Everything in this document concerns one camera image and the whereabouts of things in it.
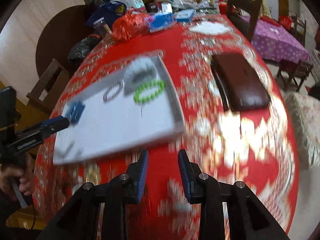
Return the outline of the red plastic bag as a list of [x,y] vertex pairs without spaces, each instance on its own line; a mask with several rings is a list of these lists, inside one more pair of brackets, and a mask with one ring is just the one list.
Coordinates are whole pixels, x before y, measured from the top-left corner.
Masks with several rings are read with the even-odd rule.
[[149,32],[149,15],[144,12],[128,11],[112,25],[112,38],[115,41],[128,41]]

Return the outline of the blue hair claw clip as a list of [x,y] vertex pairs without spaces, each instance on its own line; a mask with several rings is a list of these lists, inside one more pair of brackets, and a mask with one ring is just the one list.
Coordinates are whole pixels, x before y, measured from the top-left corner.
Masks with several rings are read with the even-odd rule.
[[65,118],[67,118],[71,124],[77,124],[84,109],[85,105],[81,101],[74,102],[68,107]]

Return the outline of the blue tissue box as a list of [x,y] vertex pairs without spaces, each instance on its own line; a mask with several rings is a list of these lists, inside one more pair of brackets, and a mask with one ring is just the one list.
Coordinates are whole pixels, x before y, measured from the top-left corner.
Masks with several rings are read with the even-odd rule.
[[153,15],[152,21],[150,22],[149,32],[155,33],[170,28],[175,23],[176,21],[172,12]]

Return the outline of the purple cloth side table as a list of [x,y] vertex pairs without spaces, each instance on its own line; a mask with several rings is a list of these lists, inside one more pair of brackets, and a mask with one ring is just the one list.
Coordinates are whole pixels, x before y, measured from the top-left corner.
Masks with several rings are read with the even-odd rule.
[[256,23],[251,45],[263,59],[298,63],[308,61],[309,53],[282,25],[259,19]]

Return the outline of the white shallow tray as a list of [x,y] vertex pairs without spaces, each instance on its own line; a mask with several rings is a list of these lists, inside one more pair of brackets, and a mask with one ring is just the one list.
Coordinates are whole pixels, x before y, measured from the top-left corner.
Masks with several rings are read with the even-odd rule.
[[150,58],[156,66],[156,80],[164,90],[146,103],[134,101],[135,92],[124,93],[124,69],[91,84],[62,109],[81,101],[85,109],[77,124],[58,132],[55,138],[53,164],[68,165],[106,155],[171,141],[185,132],[185,120],[170,74],[156,55]]

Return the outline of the light blue small box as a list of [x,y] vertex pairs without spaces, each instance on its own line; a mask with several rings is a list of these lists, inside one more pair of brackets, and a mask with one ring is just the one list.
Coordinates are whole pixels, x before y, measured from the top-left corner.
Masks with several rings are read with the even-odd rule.
[[174,13],[174,20],[177,22],[190,22],[195,10],[185,9]]

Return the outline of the brown leather wallet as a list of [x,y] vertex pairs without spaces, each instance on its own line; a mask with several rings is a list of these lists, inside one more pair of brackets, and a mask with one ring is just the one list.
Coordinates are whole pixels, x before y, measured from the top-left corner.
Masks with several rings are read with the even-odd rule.
[[210,67],[224,111],[251,111],[269,105],[271,99],[267,90],[243,55],[214,55]]

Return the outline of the red floral tablecloth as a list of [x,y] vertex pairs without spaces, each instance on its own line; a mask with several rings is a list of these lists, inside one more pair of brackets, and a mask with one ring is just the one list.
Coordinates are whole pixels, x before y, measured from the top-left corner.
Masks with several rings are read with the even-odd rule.
[[[210,57],[221,53],[244,55],[270,94],[267,109],[239,114],[223,110],[210,69]],[[244,181],[288,231],[298,192],[291,120],[271,72],[235,28],[209,36],[190,31],[189,24],[176,24],[128,42],[99,44],[69,81],[52,115],[59,115],[80,91],[141,55],[158,55],[165,63],[182,105],[186,132],[149,150],[145,194],[142,202],[129,210],[129,238],[198,238],[200,206],[188,204],[184,196],[177,163],[180,149],[217,180],[229,184]]]

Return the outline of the dark glass bottle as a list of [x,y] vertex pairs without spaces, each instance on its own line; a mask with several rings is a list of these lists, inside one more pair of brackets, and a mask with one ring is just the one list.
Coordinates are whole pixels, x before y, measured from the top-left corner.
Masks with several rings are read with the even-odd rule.
[[142,0],[148,13],[156,13],[158,11],[155,0]]

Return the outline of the white paper sheet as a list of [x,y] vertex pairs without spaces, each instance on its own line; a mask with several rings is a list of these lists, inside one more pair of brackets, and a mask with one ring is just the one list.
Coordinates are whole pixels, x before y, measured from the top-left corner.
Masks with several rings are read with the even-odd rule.
[[219,22],[209,22],[203,21],[191,28],[189,31],[195,33],[201,33],[205,35],[220,35],[225,33],[230,33],[233,29],[231,27],[225,26]]

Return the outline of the clear glass jar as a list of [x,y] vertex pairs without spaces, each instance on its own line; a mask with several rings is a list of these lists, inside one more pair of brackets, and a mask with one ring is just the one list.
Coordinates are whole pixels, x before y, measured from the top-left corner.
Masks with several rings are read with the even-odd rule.
[[108,24],[105,22],[105,19],[102,17],[98,20],[96,20],[93,23],[93,26],[97,33],[102,37],[102,38],[109,38],[112,34],[111,29],[109,28]]

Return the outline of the navy blue cap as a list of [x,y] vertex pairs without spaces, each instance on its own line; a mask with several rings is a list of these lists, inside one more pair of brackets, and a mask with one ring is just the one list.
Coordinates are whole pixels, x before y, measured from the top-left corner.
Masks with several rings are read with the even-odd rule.
[[93,27],[94,23],[101,18],[112,29],[114,22],[122,17],[127,11],[127,6],[118,1],[110,1],[105,5],[100,6],[86,21],[86,25]]

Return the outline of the wooden chair at left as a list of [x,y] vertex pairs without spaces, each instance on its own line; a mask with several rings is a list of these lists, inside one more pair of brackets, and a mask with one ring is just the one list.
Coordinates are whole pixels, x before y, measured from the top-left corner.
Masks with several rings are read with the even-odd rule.
[[56,59],[52,59],[35,87],[27,94],[30,104],[43,112],[52,113],[69,80],[70,73]]

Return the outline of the black plastic bag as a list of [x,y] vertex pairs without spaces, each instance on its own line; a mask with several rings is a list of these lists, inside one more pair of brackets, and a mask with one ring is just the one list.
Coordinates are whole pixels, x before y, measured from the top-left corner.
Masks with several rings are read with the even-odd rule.
[[74,66],[79,66],[86,56],[99,44],[101,36],[98,34],[91,34],[78,42],[68,54],[68,62]]

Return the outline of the floral cushioned seat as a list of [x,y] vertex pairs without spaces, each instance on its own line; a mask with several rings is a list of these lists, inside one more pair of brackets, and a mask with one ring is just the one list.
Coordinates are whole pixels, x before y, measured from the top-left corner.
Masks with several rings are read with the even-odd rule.
[[289,93],[285,104],[295,133],[300,169],[319,166],[319,100]]

